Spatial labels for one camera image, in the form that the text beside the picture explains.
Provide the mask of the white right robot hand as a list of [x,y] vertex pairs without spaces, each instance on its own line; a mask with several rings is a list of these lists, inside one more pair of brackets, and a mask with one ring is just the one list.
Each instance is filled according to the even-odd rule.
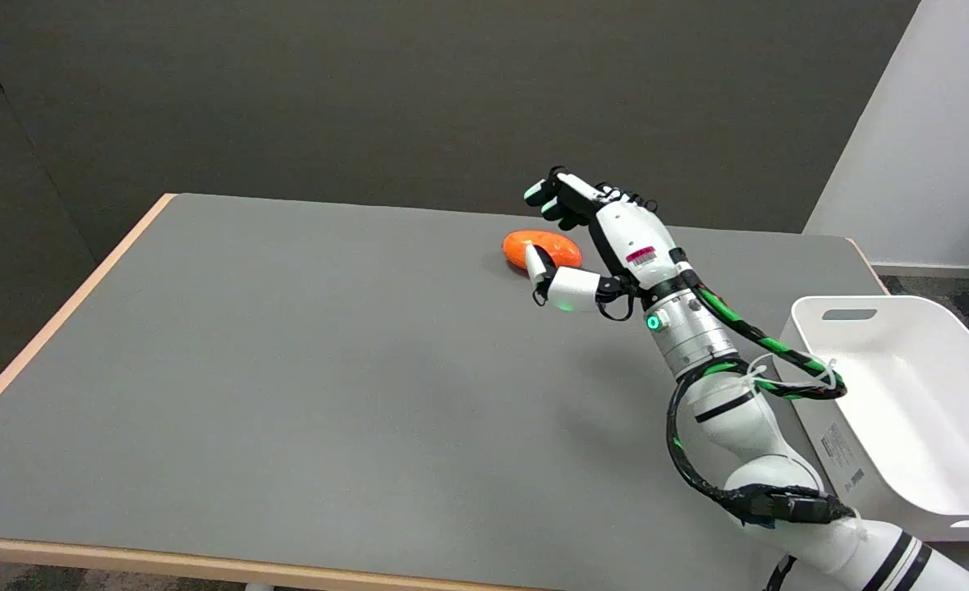
[[583,226],[608,272],[587,272],[559,264],[541,245],[525,247],[527,276],[538,306],[567,313],[593,313],[627,321],[636,304],[643,310],[673,293],[688,291],[671,253],[678,250],[671,232],[650,201],[608,184],[591,185],[563,166],[526,190],[527,206],[561,231]]

